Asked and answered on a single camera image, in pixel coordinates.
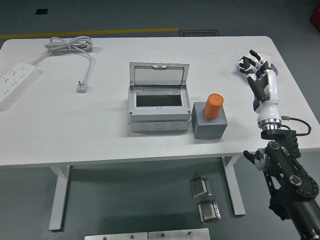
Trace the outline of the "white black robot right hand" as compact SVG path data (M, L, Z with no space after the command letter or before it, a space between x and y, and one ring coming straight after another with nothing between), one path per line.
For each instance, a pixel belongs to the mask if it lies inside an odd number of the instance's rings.
M278 111L277 72L254 50L243 56L238 65L254 94L253 110L258 114L258 127L263 129L271 125L273 128L279 128L282 118Z

